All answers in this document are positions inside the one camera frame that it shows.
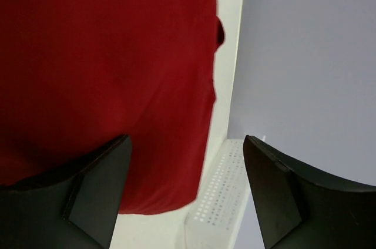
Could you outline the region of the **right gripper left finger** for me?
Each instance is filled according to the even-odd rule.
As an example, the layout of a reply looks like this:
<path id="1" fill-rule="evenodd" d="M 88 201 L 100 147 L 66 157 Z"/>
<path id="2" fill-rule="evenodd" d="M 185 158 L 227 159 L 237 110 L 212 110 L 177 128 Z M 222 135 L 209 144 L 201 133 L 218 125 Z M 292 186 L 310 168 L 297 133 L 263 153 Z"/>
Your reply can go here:
<path id="1" fill-rule="evenodd" d="M 1 186 L 1 248 L 109 248 L 132 154 L 128 136 Z"/>

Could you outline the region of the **dark red t-shirt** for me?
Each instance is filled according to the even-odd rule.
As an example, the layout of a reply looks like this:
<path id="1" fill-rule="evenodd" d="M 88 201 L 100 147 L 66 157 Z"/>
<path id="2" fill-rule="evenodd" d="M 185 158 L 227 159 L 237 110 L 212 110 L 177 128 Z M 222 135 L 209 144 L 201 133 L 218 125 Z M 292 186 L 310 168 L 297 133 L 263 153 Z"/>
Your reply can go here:
<path id="1" fill-rule="evenodd" d="M 190 204 L 223 40 L 216 0 L 1 0 L 1 183 L 126 134 L 120 212 Z"/>

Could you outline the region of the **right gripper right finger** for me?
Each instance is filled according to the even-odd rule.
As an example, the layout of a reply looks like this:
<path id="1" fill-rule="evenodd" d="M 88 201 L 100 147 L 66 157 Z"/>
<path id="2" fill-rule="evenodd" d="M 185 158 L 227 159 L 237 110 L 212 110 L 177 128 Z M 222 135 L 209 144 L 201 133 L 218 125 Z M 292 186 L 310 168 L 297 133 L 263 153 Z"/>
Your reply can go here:
<path id="1" fill-rule="evenodd" d="M 265 248 L 375 248 L 375 187 L 290 157 L 255 136 L 243 156 Z"/>

